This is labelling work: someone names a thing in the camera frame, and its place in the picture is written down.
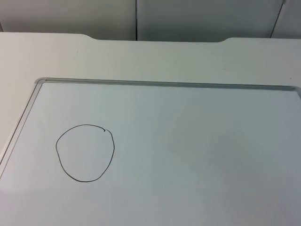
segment metal edge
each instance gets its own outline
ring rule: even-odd
[[[264,89],[295,91],[295,86],[250,85],[250,84],[219,84],[219,83],[183,83],[157,81],[121,81],[121,80],[89,80],[89,79],[59,79],[46,78],[47,83],[85,83],[106,85],[134,85],[134,86],[161,86],[161,87],[188,87],[188,88],[215,88],[215,89]]]
[[[43,80],[40,79],[35,82],[33,92],[31,94],[31,96],[29,97],[29,100],[28,100],[26,107],[17,123],[17,126],[16,126],[12,136],[10,137],[8,144],[4,146],[4,149],[0,153],[0,179],[1,179],[4,169],[6,167],[6,164],[10,158],[10,155],[15,147],[16,141],[19,138],[21,130],[27,120],[30,110],[32,109],[33,103],[34,103],[35,99],[37,98],[37,95],[44,82],[45,82],[45,79],[43,79]]]
[[[300,99],[301,99],[301,88],[298,86],[294,86],[295,91],[297,92],[297,94],[299,95]]]

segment drawn circle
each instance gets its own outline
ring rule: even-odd
[[[67,170],[65,169],[65,167],[63,166],[63,163],[62,163],[62,160],[61,160],[61,156],[60,156],[59,150],[58,150],[58,143],[59,143],[60,139],[64,137],[64,135],[66,135],[69,131],[71,131],[71,130],[73,130],[73,129],[75,129],[75,128],[83,127],[83,126],[89,126],[89,127],[93,127],[93,128],[98,128],[98,129],[103,130],[104,132],[108,132],[108,133],[110,134],[110,139],[111,139],[112,146],[113,146],[113,147],[112,147],[112,153],[110,154],[110,161],[109,161],[109,164],[106,166],[105,170],[102,171],[102,172],[99,174],[99,176],[98,176],[97,178],[92,179],[92,180],[80,180],[80,179],[77,179],[77,178],[75,178],[74,176],[72,176],[70,173],[68,173]],[[110,166],[110,164],[111,164],[111,162],[112,162],[113,156],[114,156],[114,152],[115,152],[115,143],[114,143],[113,135],[112,135],[112,133],[111,133],[109,130],[104,129],[104,128],[100,127],[100,126],[96,126],[96,125],[82,124],[82,125],[74,126],[74,127],[70,128],[70,129],[68,129],[67,131],[65,131],[65,132],[58,138],[58,140],[56,141],[55,149],[56,149],[56,153],[57,153],[57,156],[58,156],[58,159],[59,159],[59,162],[60,162],[60,164],[61,164],[61,167],[62,167],[63,171],[64,171],[69,177],[71,177],[73,180],[76,180],[76,181],[78,181],[78,182],[85,182],[85,183],[87,183],[87,182],[93,182],[93,181],[98,180],[98,179],[101,178],[102,175],[107,171],[107,169],[109,168],[109,166]]]

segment whiteboard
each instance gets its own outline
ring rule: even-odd
[[[144,84],[43,83],[0,225],[301,225],[297,92]]]

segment white desk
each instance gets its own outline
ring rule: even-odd
[[[170,43],[1,32],[0,69],[3,149],[40,77],[301,86],[301,40]]]

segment desk surface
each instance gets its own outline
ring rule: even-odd
[[[40,77],[301,86],[301,40],[171,43],[1,32],[0,68],[3,149]]]

